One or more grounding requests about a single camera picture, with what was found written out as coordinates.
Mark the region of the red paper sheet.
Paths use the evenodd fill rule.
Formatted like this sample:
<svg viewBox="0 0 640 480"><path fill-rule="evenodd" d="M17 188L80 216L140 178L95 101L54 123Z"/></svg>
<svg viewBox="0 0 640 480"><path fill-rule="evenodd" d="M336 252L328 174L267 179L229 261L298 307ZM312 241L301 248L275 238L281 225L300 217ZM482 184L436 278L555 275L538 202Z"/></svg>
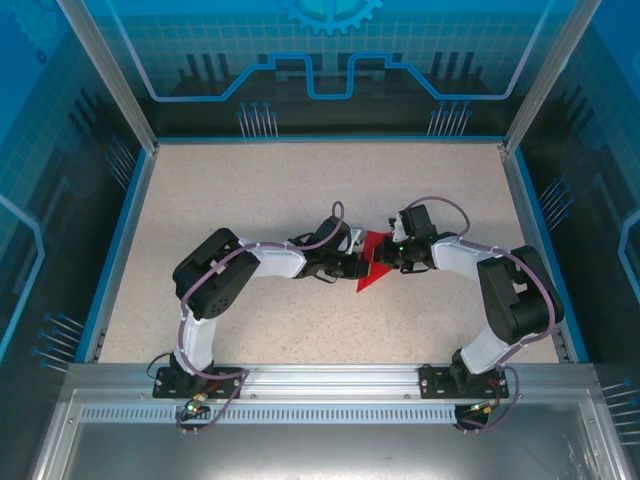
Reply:
<svg viewBox="0 0 640 480"><path fill-rule="evenodd" d="M356 292L359 293L370 287L373 283L388 274L392 268L374 259L374 250L382 245L387 238L391 238L391 232L367 231L363 245L363 258L368 262L368 273L358 280Z"/></svg>

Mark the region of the blue printed side panel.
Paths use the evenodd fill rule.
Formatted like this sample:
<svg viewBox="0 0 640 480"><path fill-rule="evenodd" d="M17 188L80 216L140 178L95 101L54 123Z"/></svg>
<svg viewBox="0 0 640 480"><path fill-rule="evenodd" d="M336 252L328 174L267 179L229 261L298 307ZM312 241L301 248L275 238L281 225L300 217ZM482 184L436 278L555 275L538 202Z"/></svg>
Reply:
<svg viewBox="0 0 640 480"><path fill-rule="evenodd" d="M0 480L29 480L146 150L57 0L0 0Z"/></svg>
<svg viewBox="0 0 640 480"><path fill-rule="evenodd" d="M565 303L640 480L640 0L572 0L519 143Z"/></svg>

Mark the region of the blue printed gear panel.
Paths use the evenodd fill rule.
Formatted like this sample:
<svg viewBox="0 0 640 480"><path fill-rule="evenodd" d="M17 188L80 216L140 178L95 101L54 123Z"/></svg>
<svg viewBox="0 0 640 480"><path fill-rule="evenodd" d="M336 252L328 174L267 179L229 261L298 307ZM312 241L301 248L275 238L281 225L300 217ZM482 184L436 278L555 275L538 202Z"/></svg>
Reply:
<svg viewBox="0 0 640 480"><path fill-rule="evenodd" d="M160 137L500 136L563 0L84 0Z"/></svg>

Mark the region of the aluminium mounting rail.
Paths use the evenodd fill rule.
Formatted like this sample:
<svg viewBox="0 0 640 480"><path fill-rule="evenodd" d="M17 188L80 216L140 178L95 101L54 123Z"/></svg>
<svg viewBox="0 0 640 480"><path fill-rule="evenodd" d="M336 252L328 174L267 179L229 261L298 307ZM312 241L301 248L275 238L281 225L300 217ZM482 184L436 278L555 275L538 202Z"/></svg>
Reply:
<svg viewBox="0 0 640 480"><path fill-rule="evenodd" d="M417 400L430 381L417 365L250 365L241 390L244 401ZM520 392L527 401L568 401L599 389L589 364L517 364ZM77 399L147 400L153 381L142 364L76 364L62 395Z"/></svg>

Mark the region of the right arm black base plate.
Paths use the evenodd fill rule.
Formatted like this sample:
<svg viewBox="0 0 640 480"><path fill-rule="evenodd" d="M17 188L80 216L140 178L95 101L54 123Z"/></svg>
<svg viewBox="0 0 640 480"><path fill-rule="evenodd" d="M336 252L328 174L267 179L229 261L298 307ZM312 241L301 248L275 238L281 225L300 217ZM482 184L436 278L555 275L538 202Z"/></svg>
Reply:
<svg viewBox="0 0 640 480"><path fill-rule="evenodd" d="M495 369L474 375L464 368L425 364L418 369L422 399L506 399L510 396L506 376Z"/></svg>

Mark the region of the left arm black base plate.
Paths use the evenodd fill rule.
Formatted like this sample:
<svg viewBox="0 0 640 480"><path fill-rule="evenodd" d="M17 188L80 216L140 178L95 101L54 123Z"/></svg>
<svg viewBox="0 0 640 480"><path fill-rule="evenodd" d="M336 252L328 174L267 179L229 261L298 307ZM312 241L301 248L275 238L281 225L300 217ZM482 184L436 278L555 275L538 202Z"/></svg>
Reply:
<svg viewBox="0 0 640 480"><path fill-rule="evenodd" d="M161 367L155 375L152 396L159 399L228 399L239 385L240 368L212 367L209 374L221 376L235 374L235 377L224 380L205 379L190 375L172 366Z"/></svg>

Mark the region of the aluminium frame post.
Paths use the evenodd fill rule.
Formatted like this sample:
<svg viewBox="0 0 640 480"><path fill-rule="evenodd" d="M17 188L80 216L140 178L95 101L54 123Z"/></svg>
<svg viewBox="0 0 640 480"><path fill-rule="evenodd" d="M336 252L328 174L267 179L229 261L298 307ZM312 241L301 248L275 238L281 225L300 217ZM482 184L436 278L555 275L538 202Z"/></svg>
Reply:
<svg viewBox="0 0 640 480"><path fill-rule="evenodd" d="M56 0L141 146L152 156L158 141L133 91L83 0Z"/></svg>
<svg viewBox="0 0 640 480"><path fill-rule="evenodd" d="M519 147L601 2L602 0L576 0L507 131L500 149L502 157L513 155Z"/></svg>

